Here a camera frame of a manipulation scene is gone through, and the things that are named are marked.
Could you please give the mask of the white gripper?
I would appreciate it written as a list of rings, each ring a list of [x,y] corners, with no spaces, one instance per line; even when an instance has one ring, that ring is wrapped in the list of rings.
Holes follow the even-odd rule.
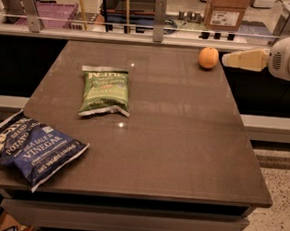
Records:
[[[271,75],[290,81],[290,38],[274,43],[268,54],[263,49],[235,51],[222,56],[224,67],[236,67],[249,71],[261,71],[266,65]]]

